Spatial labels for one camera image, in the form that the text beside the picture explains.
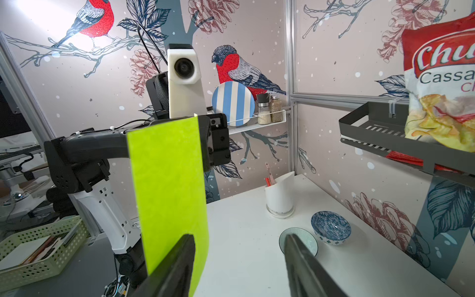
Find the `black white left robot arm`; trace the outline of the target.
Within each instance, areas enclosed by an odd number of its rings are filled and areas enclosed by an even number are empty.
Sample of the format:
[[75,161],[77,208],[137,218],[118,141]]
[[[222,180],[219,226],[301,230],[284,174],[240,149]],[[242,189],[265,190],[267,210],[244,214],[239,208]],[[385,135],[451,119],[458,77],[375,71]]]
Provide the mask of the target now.
[[[132,128],[151,127],[172,121],[168,111],[168,73],[155,75],[146,82],[153,121]],[[231,162],[230,138],[226,115],[198,116],[204,172]],[[146,278],[147,268],[141,231],[127,221],[111,189],[111,158],[129,158],[126,129],[113,128],[79,131],[44,143],[49,172],[57,189],[70,194],[84,205],[105,232],[119,264],[119,273],[136,289]]]

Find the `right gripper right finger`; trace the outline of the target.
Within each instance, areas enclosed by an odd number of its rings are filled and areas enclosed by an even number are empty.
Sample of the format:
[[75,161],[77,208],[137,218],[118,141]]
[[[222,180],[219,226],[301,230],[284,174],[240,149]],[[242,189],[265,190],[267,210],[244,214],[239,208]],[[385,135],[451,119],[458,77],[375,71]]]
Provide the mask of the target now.
[[347,296],[297,235],[286,236],[284,255],[292,297]]

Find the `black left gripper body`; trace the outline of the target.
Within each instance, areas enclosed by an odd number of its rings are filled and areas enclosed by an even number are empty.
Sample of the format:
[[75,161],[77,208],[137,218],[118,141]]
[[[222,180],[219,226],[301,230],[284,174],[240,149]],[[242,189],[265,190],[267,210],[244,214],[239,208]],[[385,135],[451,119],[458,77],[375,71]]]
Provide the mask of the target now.
[[230,137],[225,114],[200,115],[200,147],[204,172],[231,161]]

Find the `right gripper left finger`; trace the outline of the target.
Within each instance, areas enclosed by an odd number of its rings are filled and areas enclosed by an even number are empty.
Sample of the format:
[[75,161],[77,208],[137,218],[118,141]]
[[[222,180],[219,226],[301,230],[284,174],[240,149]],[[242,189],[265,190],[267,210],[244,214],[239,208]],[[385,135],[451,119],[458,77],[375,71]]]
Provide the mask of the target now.
[[183,235],[134,297],[189,297],[195,259],[194,236]]

